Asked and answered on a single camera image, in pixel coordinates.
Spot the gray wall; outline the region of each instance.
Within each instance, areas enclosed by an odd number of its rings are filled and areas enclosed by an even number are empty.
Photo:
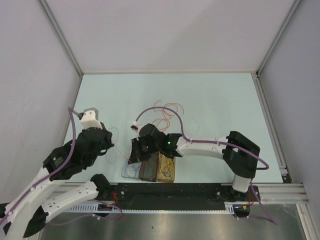
[[[0,33],[3,203],[22,192],[61,144],[80,77],[36,0],[0,1]]]
[[[320,223],[320,1],[306,0],[261,81],[289,170],[303,182]]]

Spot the reflective metal surface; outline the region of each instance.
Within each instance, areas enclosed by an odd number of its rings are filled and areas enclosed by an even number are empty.
[[[267,205],[278,226],[225,214],[125,214],[116,220],[87,217],[65,226],[47,224],[42,240],[305,240],[296,205]],[[252,215],[264,216],[258,205]],[[63,213],[52,222],[79,216]]]

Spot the table surface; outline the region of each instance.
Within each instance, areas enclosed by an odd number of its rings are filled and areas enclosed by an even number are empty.
[[[238,131],[256,143],[260,157],[270,168],[257,171],[255,183],[281,183],[282,178],[267,125],[249,73],[174,73],[174,74],[102,74],[82,79],[74,109],[99,110],[99,120],[113,133],[116,147],[100,156],[94,165],[74,175],[69,182],[86,182],[94,174],[104,174],[111,183],[136,182],[139,179],[122,177],[125,157],[130,154],[130,129],[136,117],[146,108],[166,103],[183,106],[181,116],[187,136],[213,139]],[[161,118],[161,111],[148,111],[140,124]],[[82,130],[76,119],[76,133]],[[170,120],[165,133],[180,133],[176,117]],[[72,137],[69,126],[65,141]],[[187,156],[176,159],[175,183],[231,183],[233,172],[220,159]]]

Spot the purple cable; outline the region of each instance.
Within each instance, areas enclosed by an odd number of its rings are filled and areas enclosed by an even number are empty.
[[[274,225],[278,226],[278,223],[273,219],[273,217],[270,215],[270,213],[267,211],[266,207],[262,204],[261,200],[258,198],[256,191],[254,189],[254,185],[252,183],[252,181],[250,182],[250,187],[251,190],[253,192],[253,195],[255,196],[255,198],[257,199],[260,207],[262,208],[262,210],[264,211],[264,213],[268,216],[268,218],[264,217],[264,216],[248,216],[248,217],[238,217],[236,213],[234,213],[234,216],[237,219],[263,219],[263,220],[267,220],[271,223],[273,223]]]
[[[75,119],[73,116],[73,109],[68,107],[68,112],[70,115],[70,120],[71,120],[71,125],[72,125],[72,144],[71,144],[71,149],[69,152],[69,155],[67,156],[66,160],[64,161],[64,163],[58,167],[56,170],[54,170],[53,172],[51,172],[50,174],[48,174],[47,176],[41,178],[40,180],[38,180],[37,182],[35,182],[32,185],[32,188],[36,188],[40,183],[42,183],[43,181],[47,180],[48,178],[50,178],[52,175],[56,174],[57,172],[59,172],[61,169],[63,169],[67,163],[70,161],[72,154],[74,152],[75,149],[75,145],[76,145],[76,125],[75,125]],[[8,218],[9,213],[13,212],[17,206],[23,201],[23,199],[25,199],[25,197],[31,192],[31,188],[29,188],[17,201],[16,203],[13,205],[13,207],[10,209],[10,211],[8,211],[8,213],[2,218],[0,219],[0,225],[4,223],[4,221]]]
[[[98,215],[95,215],[95,214],[93,213],[94,217],[98,217],[98,218],[105,219],[105,220],[115,220],[115,219],[120,218],[120,217],[124,214],[124,213],[122,212],[122,210],[121,210],[119,207],[117,207],[116,205],[109,204],[109,203],[106,203],[106,202],[103,202],[103,201],[99,201],[99,200],[95,200],[95,199],[93,199],[93,200],[91,200],[91,201],[97,202],[97,203],[100,203],[100,204],[104,204],[104,205],[111,206],[111,207],[113,207],[113,208],[115,208],[115,209],[117,209],[117,210],[120,211],[120,215],[119,215],[119,216],[115,216],[115,217],[98,216]],[[66,221],[66,222],[63,222],[63,223],[52,223],[52,222],[50,222],[49,224],[50,224],[50,225],[53,225],[53,226],[58,226],[58,227],[60,227],[60,226],[64,226],[64,225],[67,225],[67,224],[71,224],[71,223],[73,223],[73,222],[75,222],[75,221],[77,221],[77,220],[79,220],[79,219],[82,219],[82,218],[86,218],[86,217],[90,217],[90,216],[93,217],[93,215],[92,215],[91,213],[90,213],[90,214],[85,214],[85,215],[78,216],[78,217],[76,217],[76,218],[74,218],[74,219],[72,219],[72,220],[70,220],[70,221]]]
[[[165,110],[168,110],[168,111],[174,113],[174,114],[178,117],[178,119],[179,119],[179,121],[180,121],[182,137],[183,137],[187,142],[189,142],[189,143],[191,143],[191,142],[192,142],[192,143],[201,143],[201,144],[218,144],[218,145],[221,144],[221,145],[230,146],[230,147],[232,147],[232,148],[239,149],[240,151],[243,151],[243,152],[245,152],[246,154],[254,157],[255,159],[257,159],[259,162],[261,162],[261,163],[265,166],[265,167],[257,167],[257,170],[268,170],[268,169],[269,169],[269,165],[268,165],[264,160],[262,160],[260,157],[258,157],[257,155],[254,155],[252,152],[248,151],[247,149],[244,149],[243,147],[237,146],[237,145],[235,145],[235,144],[233,144],[233,143],[224,142],[224,141],[219,141],[219,142],[218,142],[218,141],[215,141],[215,140],[192,140],[192,141],[191,141],[191,139],[187,138],[187,136],[185,135],[184,124],[183,124],[183,122],[182,122],[181,117],[178,115],[177,112],[175,112],[174,110],[172,110],[172,109],[170,109],[170,108],[168,108],[168,107],[165,107],[165,106],[153,106],[153,107],[149,107],[149,108],[145,109],[143,112],[141,112],[141,113],[139,114],[139,116],[136,118],[135,121],[137,122],[137,121],[139,120],[139,118],[140,118],[145,112],[147,112],[147,111],[149,111],[149,110],[153,110],[153,109],[165,109]]]

